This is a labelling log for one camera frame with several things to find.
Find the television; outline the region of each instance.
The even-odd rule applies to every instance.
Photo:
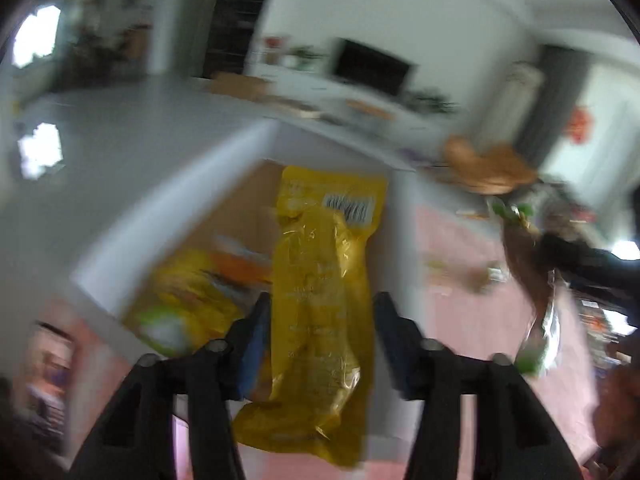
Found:
[[[397,96],[412,67],[412,64],[370,46],[342,40],[334,76]]]

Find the bright light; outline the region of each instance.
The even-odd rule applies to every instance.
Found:
[[[33,135],[18,140],[22,157],[22,176],[38,180],[47,168],[52,168],[62,160],[60,135],[55,124],[40,124]]]
[[[613,332],[616,334],[629,335],[636,331],[635,327],[626,322],[626,316],[624,314],[620,314],[615,310],[606,310],[604,308],[602,309],[602,312],[604,317],[607,318],[607,321],[609,321]]]
[[[613,245],[611,253],[621,260],[640,260],[638,246],[629,240],[620,240]]]
[[[43,7],[27,16],[15,35],[15,66],[22,68],[31,63],[34,56],[44,57],[53,52],[59,19],[60,9],[56,6]]]

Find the barcode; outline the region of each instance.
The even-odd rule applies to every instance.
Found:
[[[369,225],[376,201],[372,198],[354,198],[344,195],[325,195],[322,205],[341,211],[349,225]]]

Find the smartphone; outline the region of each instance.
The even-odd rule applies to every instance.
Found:
[[[26,416],[41,443],[51,452],[65,452],[67,393],[74,342],[47,323],[36,323],[28,351]]]

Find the gray curtain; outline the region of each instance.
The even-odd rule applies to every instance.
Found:
[[[513,147],[532,168],[539,168],[564,133],[591,67],[591,54],[560,46],[543,47],[538,68],[545,74],[538,102]]]

